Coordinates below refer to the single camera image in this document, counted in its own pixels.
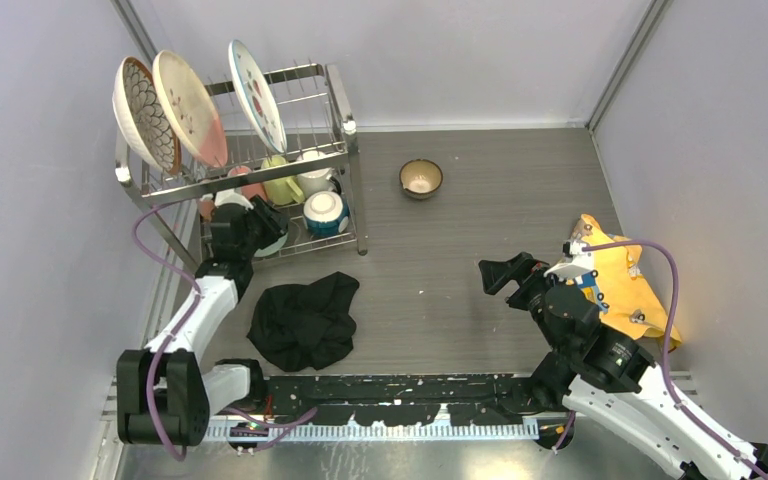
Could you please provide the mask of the dark blue bowl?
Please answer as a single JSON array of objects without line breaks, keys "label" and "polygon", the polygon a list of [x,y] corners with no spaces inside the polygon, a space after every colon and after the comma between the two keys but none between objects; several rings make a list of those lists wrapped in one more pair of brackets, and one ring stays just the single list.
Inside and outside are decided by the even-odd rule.
[{"label": "dark blue bowl", "polygon": [[310,196],[304,204],[303,217],[307,231],[314,237],[332,237],[347,231],[349,208],[342,196],[321,191]]}]

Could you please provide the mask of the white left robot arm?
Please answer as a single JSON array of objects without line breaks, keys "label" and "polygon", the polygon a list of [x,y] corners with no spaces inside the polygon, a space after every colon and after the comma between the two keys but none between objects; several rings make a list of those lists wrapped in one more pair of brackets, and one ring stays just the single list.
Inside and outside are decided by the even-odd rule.
[{"label": "white left robot arm", "polygon": [[124,351],[116,363],[119,439],[161,445],[178,460],[202,442],[223,408],[232,404],[253,414],[267,398],[256,362],[223,361],[202,373],[200,361],[249,287],[256,252],[287,233],[288,219],[258,196],[221,193],[209,230],[212,256],[195,273],[181,274],[191,286],[185,304],[156,337]]}]

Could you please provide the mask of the mint green bowl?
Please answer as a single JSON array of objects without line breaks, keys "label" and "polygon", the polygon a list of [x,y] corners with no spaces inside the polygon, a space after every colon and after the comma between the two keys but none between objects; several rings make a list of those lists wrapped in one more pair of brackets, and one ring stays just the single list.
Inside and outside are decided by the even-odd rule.
[{"label": "mint green bowl", "polygon": [[270,245],[258,249],[254,253],[255,258],[266,258],[272,255],[275,255],[278,253],[287,243],[289,234],[285,234],[281,236],[278,240],[276,240],[274,243],[271,243]]}]

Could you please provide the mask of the pink and cream plate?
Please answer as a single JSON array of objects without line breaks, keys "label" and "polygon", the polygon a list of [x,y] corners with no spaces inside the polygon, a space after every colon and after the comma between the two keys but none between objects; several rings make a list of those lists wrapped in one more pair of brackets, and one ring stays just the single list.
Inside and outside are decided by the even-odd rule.
[{"label": "pink and cream plate", "polygon": [[162,50],[152,62],[152,74],[160,105],[182,146],[206,167],[226,166],[225,129],[196,72],[177,53]]}]

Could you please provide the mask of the watermelon pattern plate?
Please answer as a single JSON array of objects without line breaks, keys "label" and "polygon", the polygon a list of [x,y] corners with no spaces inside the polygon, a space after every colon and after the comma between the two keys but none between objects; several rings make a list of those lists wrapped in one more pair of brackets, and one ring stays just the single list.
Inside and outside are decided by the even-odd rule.
[{"label": "watermelon pattern plate", "polygon": [[254,132],[276,154],[287,150],[287,137],[269,82],[247,47],[237,39],[228,45],[228,63],[240,105]]}]

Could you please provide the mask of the light green mug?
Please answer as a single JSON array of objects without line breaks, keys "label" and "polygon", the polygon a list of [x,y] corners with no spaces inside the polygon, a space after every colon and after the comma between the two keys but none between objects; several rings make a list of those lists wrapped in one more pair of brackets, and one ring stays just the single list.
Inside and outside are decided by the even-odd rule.
[{"label": "light green mug", "polygon": [[[272,155],[262,161],[261,169],[277,168],[288,164],[289,162],[284,156]],[[264,182],[264,189],[269,200],[277,206],[301,204],[306,200],[306,196],[294,176],[267,180]]]}]

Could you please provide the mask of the flower pattern brown-rim plate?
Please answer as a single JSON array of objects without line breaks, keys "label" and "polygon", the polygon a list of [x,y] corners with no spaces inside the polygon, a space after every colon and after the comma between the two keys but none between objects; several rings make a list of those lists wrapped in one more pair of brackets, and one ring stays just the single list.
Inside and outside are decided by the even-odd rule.
[{"label": "flower pattern brown-rim plate", "polygon": [[114,79],[112,106],[128,146],[151,168],[177,174],[181,146],[166,118],[148,68],[135,57],[125,57]]}]

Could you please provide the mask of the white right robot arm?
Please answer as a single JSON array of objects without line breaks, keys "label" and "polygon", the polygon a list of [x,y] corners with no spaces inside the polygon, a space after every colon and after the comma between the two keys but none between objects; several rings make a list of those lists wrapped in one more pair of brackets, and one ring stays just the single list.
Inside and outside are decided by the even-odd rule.
[{"label": "white right robot arm", "polygon": [[600,320],[577,285],[597,273],[591,251],[553,266],[522,252],[478,268],[489,295],[516,283],[508,306],[528,312],[551,348],[531,376],[537,406],[598,422],[673,479],[768,479],[768,444],[724,428],[637,340]]}]

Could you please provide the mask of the white ribbed mug black handle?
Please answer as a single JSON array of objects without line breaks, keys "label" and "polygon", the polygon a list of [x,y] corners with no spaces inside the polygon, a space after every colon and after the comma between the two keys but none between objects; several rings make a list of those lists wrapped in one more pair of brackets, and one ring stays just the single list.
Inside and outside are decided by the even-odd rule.
[{"label": "white ribbed mug black handle", "polygon": [[[319,150],[308,150],[297,157],[297,162],[309,163],[326,156]],[[333,167],[320,168],[305,171],[296,175],[296,182],[300,186],[305,198],[310,198],[316,193],[331,191],[337,195],[342,194],[342,186]]]}]

